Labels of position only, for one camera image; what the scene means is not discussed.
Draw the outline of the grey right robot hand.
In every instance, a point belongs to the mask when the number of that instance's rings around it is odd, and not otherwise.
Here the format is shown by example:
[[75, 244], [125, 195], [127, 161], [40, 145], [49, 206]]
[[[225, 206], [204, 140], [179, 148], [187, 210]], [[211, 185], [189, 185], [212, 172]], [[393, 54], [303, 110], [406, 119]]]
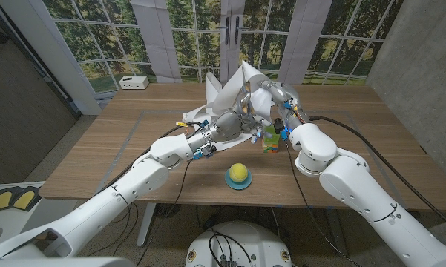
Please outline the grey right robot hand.
[[276, 104], [278, 113], [289, 131], [293, 131], [309, 119], [293, 86], [269, 80], [259, 82], [259, 85], [271, 93], [272, 101]]

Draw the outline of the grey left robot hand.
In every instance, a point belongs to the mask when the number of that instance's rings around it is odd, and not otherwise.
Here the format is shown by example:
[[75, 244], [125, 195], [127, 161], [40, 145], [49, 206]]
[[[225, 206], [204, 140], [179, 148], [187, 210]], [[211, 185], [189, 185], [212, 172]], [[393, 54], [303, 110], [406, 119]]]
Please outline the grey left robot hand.
[[193, 152], [200, 150], [205, 156], [215, 151], [224, 151], [250, 139], [255, 144], [259, 139], [272, 138], [266, 127], [272, 123], [262, 116], [228, 110], [213, 122], [198, 130], [187, 139]]

